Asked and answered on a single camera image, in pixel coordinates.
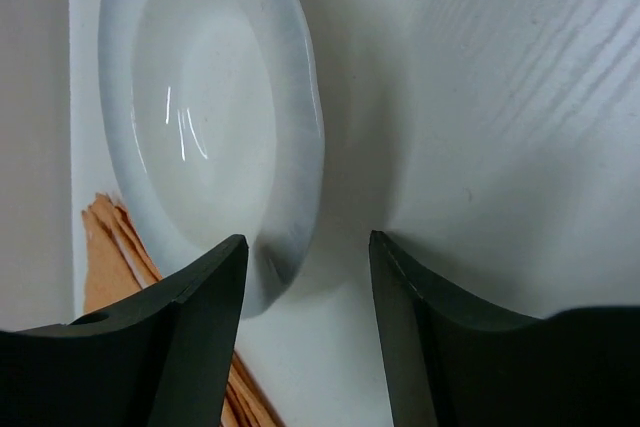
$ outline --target white wall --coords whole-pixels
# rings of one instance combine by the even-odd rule
[[[68,0],[0,0],[0,328],[72,316]]]

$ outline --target orange napkin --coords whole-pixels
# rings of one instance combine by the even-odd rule
[[[106,307],[162,280],[144,249],[127,209],[108,196],[82,212],[88,272],[84,311]],[[275,412],[255,385],[240,357],[233,354],[220,418],[222,427],[281,427]]]

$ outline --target white bowl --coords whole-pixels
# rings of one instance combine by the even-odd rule
[[[292,282],[324,156],[298,0],[102,0],[100,94],[113,167],[164,275],[228,235],[250,245],[243,316]]]

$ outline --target folded napkin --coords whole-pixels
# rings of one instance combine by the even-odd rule
[[[82,212],[88,271],[84,311],[106,307],[162,280],[127,209],[104,194]],[[240,357],[233,354],[220,418],[222,427],[281,427]]]

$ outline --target white plate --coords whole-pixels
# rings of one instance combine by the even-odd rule
[[[251,247],[243,315],[294,279],[315,226],[324,139],[298,0],[102,0],[109,151],[164,275],[232,233]]]

